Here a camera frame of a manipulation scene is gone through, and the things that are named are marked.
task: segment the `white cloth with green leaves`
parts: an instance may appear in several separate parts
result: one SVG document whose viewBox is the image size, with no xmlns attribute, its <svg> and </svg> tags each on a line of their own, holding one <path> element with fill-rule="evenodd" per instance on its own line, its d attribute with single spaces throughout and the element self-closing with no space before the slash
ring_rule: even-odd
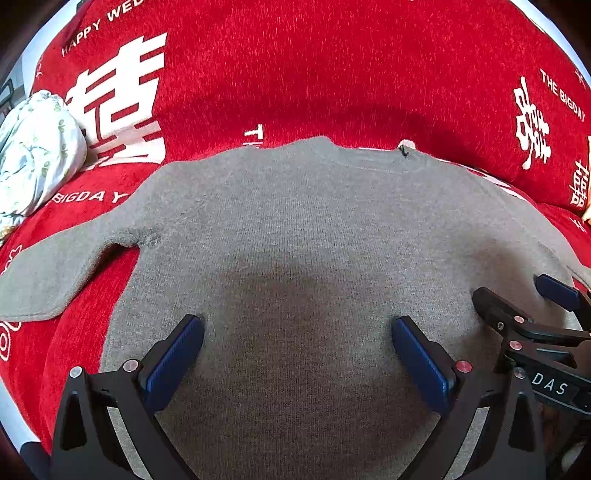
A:
<svg viewBox="0 0 591 480">
<path fill-rule="evenodd" d="M 7 115 L 0 127 L 0 247 L 85 159 L 84 136 L 58 95 L 41 90 Z"/>
</svg>

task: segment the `blue pad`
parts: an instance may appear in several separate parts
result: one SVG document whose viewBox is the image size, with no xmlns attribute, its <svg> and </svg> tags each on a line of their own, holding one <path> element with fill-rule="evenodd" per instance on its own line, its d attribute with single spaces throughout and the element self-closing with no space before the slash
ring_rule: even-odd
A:
<svg viewBox="0 0 591 480">
<path fill-rule="evenodd" d="M 423 336 L 423 342 L 433 343 L 424 337 L 414 322 L 409 326 L 405 323 L 405 317 L 402 317 L 392 321 L 394 348 L 429 408 L 440 415 L 445 415 L 450 410 L 449 382 L 431 359 L 421 341 L 413 334 L 412 329 L 418 330 L 418 333 Z"/>
<path fill-rule="evenodd" d="M 166 408 L 185 372 L 197 358 L 204 335 L 203 321 L 193 317 L 177 336 L 147 379 L 144 404 L 148 411 L 154 413 Z"/>
<path fill-rule="evenodd" d="M 544 298 L 573 312 L 580 307 L 579 291 L 546 274 L 535 279 L 535 288 Z"/>
</svg>

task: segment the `green leaf print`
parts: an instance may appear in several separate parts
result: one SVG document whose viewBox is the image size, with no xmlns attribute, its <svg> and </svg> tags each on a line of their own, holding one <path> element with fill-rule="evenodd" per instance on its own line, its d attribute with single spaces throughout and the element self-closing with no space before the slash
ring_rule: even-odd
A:
<svg viewBox="0 0 591 480">
<path fill-rule="evenodd" d="M 48 168 L 49 168 L 49 162 L 48 162 L 48 161 L 46 161 L 46 162 L 43 164 L 43 168 L 41 169 L 41 176 L 42 176 L 44 179 L 45 179 L 45 178 L 47 178 L 47 170 L 48 170 Z"/>
</svg>

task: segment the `silver screw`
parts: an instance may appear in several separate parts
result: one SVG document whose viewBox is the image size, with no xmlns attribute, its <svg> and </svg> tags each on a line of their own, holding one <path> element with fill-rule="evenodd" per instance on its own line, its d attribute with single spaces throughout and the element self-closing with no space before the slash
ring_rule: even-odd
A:
<svg viewBox="0 0 591 480">
<path fill-rule="evenodd" d="M 82 367 L 74 367 L 74 368 L 72 368 L 72 370 L 70 370 L 70 376 L 72 378 L 78 378 L 81 375 L 82 375 Z"/>
<path fill-rule="evenodd" d="M 456 362 L 456 368 L 462 373 L 470 373 L 472 371 L 472 364 L 470 362 L 466 362 L 465 360 L 460 360 Z"/>
<path fill-rule="evenodd" d="M 520 342 L 518 342 L 517 340 L 512 340 L 509 342 L 509 346 L 513 349 L 513 350 L 521 350 L 521 348 L 523 347 L 523 345 L 521 345 Z"/>
<path fill-rule="evenodd" d="M 523 380 L 525 378 L 525 370 L 523 370 L 521 367 L 514 368 L 513 374 L 520 380 Z"/>
<path fill-rule="evenodd" d="M 125 370 L 126 372 L 134 372 L 136 368 L 138 368 L 139 366 L 139 362 L 135 359 L 131 359 L 131 360 L 127 360 L 124 364 L 123 364 L 123 370 Z"/>
</svg>

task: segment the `red blanket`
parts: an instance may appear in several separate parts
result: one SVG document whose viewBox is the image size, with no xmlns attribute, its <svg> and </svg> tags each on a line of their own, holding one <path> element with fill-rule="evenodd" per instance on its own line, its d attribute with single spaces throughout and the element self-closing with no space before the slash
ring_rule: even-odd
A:
<svg viewBox="0 0 591 480">
<path fill-rule="evenodd" d="M 410 139 L 536 202 L 587 204 L 588 87 L 506 0 L 95 0 L 67 32 L 34 90 L 66 99 L 95 159 L 9 238 L 1 266 L 124 202 L 162 163 L 314 135 Z M 67 372 L 97 370 L 136 258 L 120 252 L 54 321 L 0 323 L 0 375 L 46 447 Z"/>
</svg>

